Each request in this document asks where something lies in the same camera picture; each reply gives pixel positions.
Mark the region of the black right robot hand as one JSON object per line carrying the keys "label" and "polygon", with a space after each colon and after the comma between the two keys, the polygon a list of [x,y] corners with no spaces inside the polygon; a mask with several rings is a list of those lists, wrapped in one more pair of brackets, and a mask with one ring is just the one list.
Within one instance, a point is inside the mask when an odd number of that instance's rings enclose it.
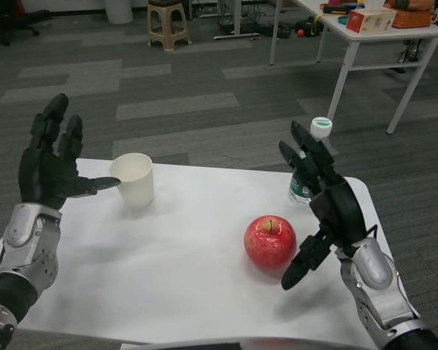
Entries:
{"label": "black right robot hand", "polygon": [[291,181],[309,190],[310,208],[319,221],[319,231],[304,239],[284,272],[281,286],[285,290],[316,270],[333,245],[345,248],[368,236],[358,200],[347,180],[334,170],[334,159],[326,145],[295,120],[291,135],[305,156],[284,141],[279,142],[279,150],[293,171]]}

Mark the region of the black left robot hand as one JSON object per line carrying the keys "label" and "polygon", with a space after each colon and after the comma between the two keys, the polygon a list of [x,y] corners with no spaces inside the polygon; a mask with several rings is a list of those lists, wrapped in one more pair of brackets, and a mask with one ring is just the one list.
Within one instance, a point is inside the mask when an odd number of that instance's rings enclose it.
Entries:
{"label": "black left robot hand", "polygon": [[82,152],[82,118],[74,114],[60,133],[69,98],[56,95],[34,118],[31,140],[24,150],[18,171],[21,200],[55,210],[67,198],[95,195],[120,184],[116,177],[89,179],[79,175],[77,159]]}

